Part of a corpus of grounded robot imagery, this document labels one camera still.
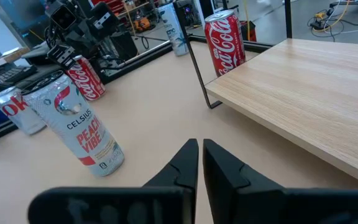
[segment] celsius can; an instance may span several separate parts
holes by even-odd
[[[88,59],[82,55],[76,56],[74,60],[76,63],[67,71],[68,76],[85,99],[90,101],[99,99],[106,92],[106,89],[98,74],[96,74]]]
[[[173,3],[168,3],[158,8],[164,28],[167,31],[169,41],[172,44],[173,52],[176,56],[185,55],[189,52],[186,45],[185,36],[180,29],[179,20],[175,13]]]
[[[117,141],[72,80],[57,71],[22,91],[24,100],[94,175],[114,172],[124,161]]]
[[[0,92],[0,110],[24,133],[34,134],[44,128],[45,123],[29,108],[20,92],[14,86]]]
[[[205,36],[218,77],[246,61],[240,21],[233,10],[208,16],[205,19]]]

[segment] red can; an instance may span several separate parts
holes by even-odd
[[[87,100],[99,99],[106,89],[88,59],[79,55],[76,63],[67,71],[68,76]]]
[[[205,36],[218,77],[246,61],[240,21],[233,10],[208,16],[205,19]]]

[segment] white can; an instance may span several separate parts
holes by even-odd
[[[173,7],[173,3],[168,3],[158,8],[165,31],[172,44],[173,52],[176,56],[185,55],[189,52],[186,45],[185,36],[180,28],[180,23]]]
[[[0,92],[0,110],[24,133],[34,134],[46,125],[29,108],[20,92],[21,90],[14,86]]]
[[[124,162],[124,154],[117,141],[62,71],[27,87],[22,95],[94,175],[109,175]]]

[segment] floor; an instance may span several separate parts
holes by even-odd
[[[322,37],[315,37],[307,26],[307,22],[316,12],[323,9],[328,9],[329,3],[335,0],[298,0],[291,3],[292,12],[292,29],[293,38],[308,39],[308,40],[322,40],[333,41],[330,34],[325,32],[315,33]],[[229,0],[228,7],[239,5],[238,13],[240,20],[245,20],[244,5],[242,0]],[[285,10],[282,0],[248,0],[247,7],[249,12],[249,19],[256,25],[256,33],[258,42],[277,44],[286,39],[285,29]],[[341,14],[345,6],[339,6],[335,11],[336,14]],[[349,6],[343,17],[344,20],[351,21],[358,24],[358,6]],[[342,25],[340,23],[333,27],[333,34],[340,32]],[[343,32],[358,30],[358,26],[352,26],[344,23]],[[188,33],[195,35],[204,35],[202,27],[196,29],[188,29]],[[167,40],[167,34],[163,28],[162,23],[157,24],[156,28],[149,30],[143,34],[146,37]],[[342,33],[335,36],[335,41],[358,44],[358,32]],[[139,52],[146,51],[140,39],[135,40]],[[149,39],[150,49],[162,41]]]

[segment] beige tabletop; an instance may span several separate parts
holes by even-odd
[[[193,43],[204,79],[214,78],[206,44]],[[247,53],[250,59],[255,54]],[[0,223],[26,223],[38,193],[58,186],[140,187],[189,138],[210,138],[286,187],[358,189],[358,180],[226,105],[210,110],[189,55],[173,52],[113,81],[92,102],[124,149],[121,168],[95,177],[49,129],[0,139]],[[200,155],[197,223],[212,223]]]
[[[287,39],[206,88],[358,178],[358,44]]]

